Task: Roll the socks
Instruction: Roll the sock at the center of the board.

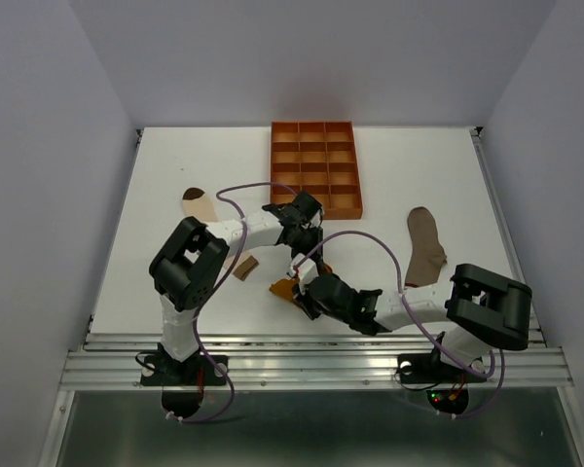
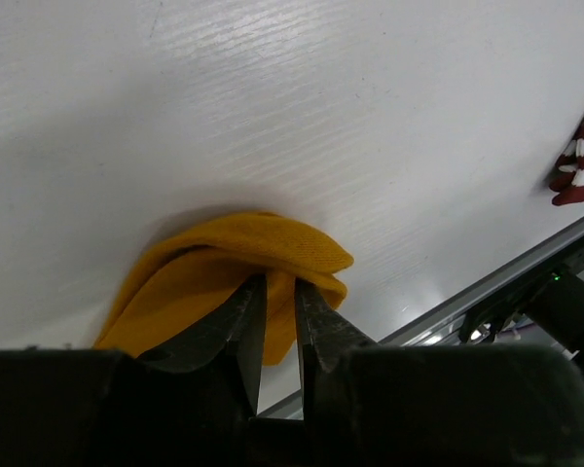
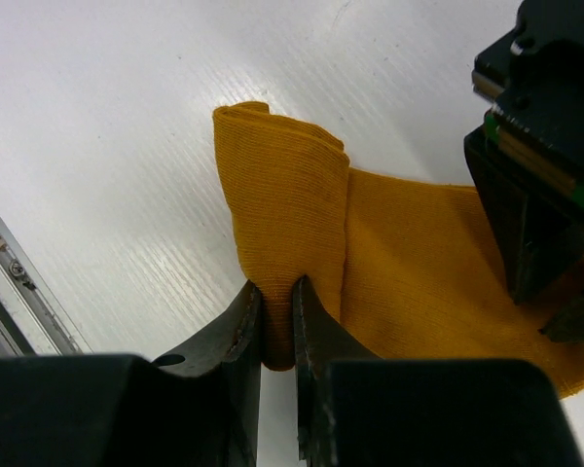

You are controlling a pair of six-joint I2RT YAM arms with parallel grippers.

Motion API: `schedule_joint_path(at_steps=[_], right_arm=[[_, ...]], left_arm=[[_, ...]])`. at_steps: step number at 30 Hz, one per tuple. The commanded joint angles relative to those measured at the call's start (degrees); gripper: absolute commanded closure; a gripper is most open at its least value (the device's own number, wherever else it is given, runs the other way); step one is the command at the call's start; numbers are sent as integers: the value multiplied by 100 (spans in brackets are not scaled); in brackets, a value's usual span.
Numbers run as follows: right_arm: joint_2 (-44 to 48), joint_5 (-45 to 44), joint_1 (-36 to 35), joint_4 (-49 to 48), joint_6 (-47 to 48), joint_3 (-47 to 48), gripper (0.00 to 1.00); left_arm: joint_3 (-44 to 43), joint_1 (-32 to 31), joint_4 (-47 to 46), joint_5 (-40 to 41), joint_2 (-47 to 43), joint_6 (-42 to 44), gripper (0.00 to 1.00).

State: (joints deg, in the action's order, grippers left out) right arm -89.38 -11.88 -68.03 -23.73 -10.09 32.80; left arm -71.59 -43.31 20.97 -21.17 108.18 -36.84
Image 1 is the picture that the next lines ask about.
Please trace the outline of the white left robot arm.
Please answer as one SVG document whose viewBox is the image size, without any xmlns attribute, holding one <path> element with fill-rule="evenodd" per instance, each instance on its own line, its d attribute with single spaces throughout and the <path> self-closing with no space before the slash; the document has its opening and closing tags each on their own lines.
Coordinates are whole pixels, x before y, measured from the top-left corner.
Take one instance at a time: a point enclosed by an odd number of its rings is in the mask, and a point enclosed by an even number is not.
<svg viewBox="0 0 584 467">
<path fill-rule="evenodd" d="M 186 217 L 178 224 L 149 267 L 163 305 L 160 348 L 167 376 L 185 383 L 196 375 L 194 322 L 225 261 L 245 250 L 284 245 L 292 266 L 307 256 L 321 268 L 322 215 L 320 202 L 301 191 L 288 203 L 270 203 L 234 220 L 203 223 Z"/>
</svg>

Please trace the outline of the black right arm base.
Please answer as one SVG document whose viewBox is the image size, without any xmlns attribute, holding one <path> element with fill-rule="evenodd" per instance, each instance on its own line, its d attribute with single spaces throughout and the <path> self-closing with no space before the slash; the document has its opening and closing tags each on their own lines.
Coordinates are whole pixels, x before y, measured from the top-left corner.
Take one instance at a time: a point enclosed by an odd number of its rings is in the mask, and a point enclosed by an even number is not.
<svg viewBox="0 0 584 467">
<path fill-rule="evenodd" d="M 442 362 L 436 351 L 399 355 L 395 380 L 405 390 L 422 392 L 432 409 L 449 415 L 464 415 L 470 401 L 468 384 L 485 381 Z"/>
</svg>

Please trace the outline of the orange compartment tray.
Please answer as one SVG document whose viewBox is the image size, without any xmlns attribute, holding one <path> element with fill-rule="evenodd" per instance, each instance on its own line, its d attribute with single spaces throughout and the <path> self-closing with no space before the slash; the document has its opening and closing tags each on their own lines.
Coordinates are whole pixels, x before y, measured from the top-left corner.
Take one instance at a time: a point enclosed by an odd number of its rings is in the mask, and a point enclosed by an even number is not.
<svg viewBox="0 0 584 467">
<path fill-rule="evenodd" d="M 272 203 L 293 193 L 311 194 L 326 220 L 359 220 L 363 202 L 353 125 L 350 121 L 273 122 Z"/>
</svg>

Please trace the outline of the mustard yellow striped sock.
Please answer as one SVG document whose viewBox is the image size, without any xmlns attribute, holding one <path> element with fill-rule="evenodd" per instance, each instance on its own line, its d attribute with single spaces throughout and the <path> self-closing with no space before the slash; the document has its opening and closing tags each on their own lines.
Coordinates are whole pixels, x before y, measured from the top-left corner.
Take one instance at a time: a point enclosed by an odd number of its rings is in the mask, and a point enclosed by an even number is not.
<svg viewBox="0 0 584 467">
<path fill-rule="evenodd" d="M 328 265 L 317 267 L 319 276 L 331 273 L 333 271 L 332 268 Z M 296 300 L 296 296 L 300 293 L 304 286 L 308 286 L 309 284 L 310 281 L 308 280 L 300 282 L 298 279 L 285 277 L 272 284 L 269 291 L 276 297 L 279 297 L 292 305 L 300 306 L 299 302 Z"/>
</svg>

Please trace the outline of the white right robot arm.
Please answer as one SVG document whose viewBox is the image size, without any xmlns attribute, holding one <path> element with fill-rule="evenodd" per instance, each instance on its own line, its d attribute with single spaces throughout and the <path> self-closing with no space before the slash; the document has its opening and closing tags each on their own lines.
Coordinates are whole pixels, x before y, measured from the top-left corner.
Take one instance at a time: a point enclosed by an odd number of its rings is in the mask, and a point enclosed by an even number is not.
<svg viewBox="0 0 584 467">
<path fill-rule="evenodd" d="M 454 323 L 438 340 L 443 347 L 428 356 L 429 371 L 440 379 L 492 349 L 522 351 L 529 345 L 529 286 L 474 265 L 457 266 L 448 281 L 401 292 L 357 291 L 311 260 L 291 266 L 290 275 L 298 281 L 293 300 L 311 320 L 328 316 L 365 336 Z"/>
</svg>

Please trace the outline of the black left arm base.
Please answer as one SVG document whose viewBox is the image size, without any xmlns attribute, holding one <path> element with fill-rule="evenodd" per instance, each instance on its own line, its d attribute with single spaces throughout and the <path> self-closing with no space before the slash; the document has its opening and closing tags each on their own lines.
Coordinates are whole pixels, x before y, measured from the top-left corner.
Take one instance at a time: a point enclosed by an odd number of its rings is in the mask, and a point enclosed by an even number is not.
<svg viewBox="0 0 584 467">
<path fill-rule="evenodd" d="M 162 350 L 139 352 L 134 357 L 140 367 L 139 384 L 162 391 L 165 416 L 178 422 L 195 422 L 204 406 L 207 387 L 224 387 L 226 381 L 218 369 L 199 352 L 186 362 L 177 363 Z"/>
</svg>

